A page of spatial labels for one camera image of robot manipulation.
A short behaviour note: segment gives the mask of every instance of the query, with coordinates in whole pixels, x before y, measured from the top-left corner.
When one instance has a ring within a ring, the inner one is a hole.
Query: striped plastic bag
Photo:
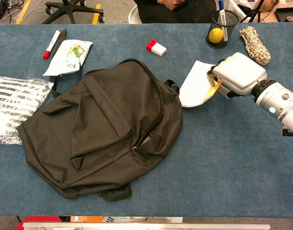
[[[36,112],[52,87],[37,78],[0,77],[0,144],[22,144],[16,128]]]

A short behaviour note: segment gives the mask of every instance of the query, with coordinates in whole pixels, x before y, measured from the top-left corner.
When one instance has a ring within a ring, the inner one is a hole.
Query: red marker
[[[43,57],[45,60],[47,60],[47,59],[49,58],[49,56],[50,56],[50,54],[51,54],[51,51],[52,51],[52,49],[53,49],[53,47],[54,47],[54,45],[55,45],[55,43],[56,43],[56,41],[57,41],[59,35],[60,35],[60,31],[59,31],[59,30],[56,30],[56,32],[55,32],[55,34],[54,34],[54,36],[53,36],[53,38],[52,38],[52,40],[51,40],[49,46],[46,48],[45,53],[42,55],[42,57]]]

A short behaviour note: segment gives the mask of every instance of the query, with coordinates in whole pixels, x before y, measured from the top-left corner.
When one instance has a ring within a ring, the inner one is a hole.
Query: tennis ball
[[[212,43],[218,43],[223,39],[224,33],[220,28],[214,28],[210,31],[208,38]]]

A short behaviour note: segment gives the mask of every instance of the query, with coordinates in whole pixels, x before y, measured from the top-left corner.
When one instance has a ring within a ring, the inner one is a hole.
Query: pen
[[[49,58],[49,56],[51,54],[51,51],[52,51],[52,49],[53,49],[53,47],[54,47],[54,45],[55,45],[55,43],[56,43],[59,35],[60,35],[60,31],[59,30],[56,30],[56,32],[55,32],[55,34],[54,34],[54,36],[53,36],[53,38],[52,38],[49,46],[46,48],[45,53],[42,55],[42,57],[45,60],[47,60]]]
[[[220,10],[220,18],[221,18],[222,25],[226,25],[225,10],[224,10],[223,0],[219,0],[219,10]],[[226,42],[226,41],[228,41],[227,29],[226,29],[226,27],[222,26],[222,30],[224,32],[223,40]]]

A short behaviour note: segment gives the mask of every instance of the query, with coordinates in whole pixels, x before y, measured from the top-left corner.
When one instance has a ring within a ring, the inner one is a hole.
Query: rope
[[[256,29],[252,26],[247,26],[240,30],[240,36],[246,43],[246,50],[250,58],[255,59],[260,65],[268,64],[271,55],[258,38]]]

